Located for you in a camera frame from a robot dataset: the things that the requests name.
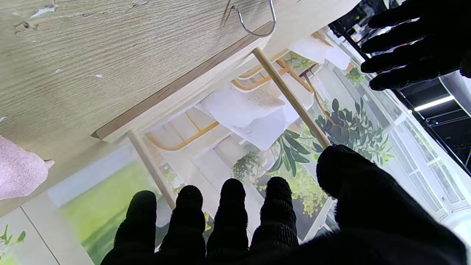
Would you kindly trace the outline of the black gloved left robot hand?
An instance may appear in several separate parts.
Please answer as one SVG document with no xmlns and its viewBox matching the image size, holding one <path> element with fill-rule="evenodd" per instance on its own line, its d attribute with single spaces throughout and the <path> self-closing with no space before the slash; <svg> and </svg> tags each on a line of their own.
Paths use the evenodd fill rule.
<svg viewBox="0 0 471 265">
<path fill-rule="evenodd" d="M 370 28 L 390 30 L 361 46 L 376 53 L 361 65 L 377 73 L 370 88 L 400 89 L 454 71 L 469 78 L 470 8 L 469 0 L 406 0 L 371 17 Z"/>
</svg>

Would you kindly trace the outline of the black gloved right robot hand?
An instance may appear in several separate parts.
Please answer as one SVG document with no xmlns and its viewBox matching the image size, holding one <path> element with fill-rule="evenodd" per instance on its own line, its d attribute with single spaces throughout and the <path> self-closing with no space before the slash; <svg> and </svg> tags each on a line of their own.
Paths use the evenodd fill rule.
<svg viewBox="0 0 471 265">
<path fill-rule="evenodd" d="M 336 230 L 299 244 L 292 191 L 281 177 L 267 182 L 260 225 L 248 242 L 245 190 L 222 186 L 207 241 L 200 190 L 181 189 L 169 228 L 155 252 L 157 201 L 136 193 L 103 265 L 466 265 L 467 249 L 386 171 L 345 145 L 318 158 L 319 186 L 337 200 Z"/>
</svg>

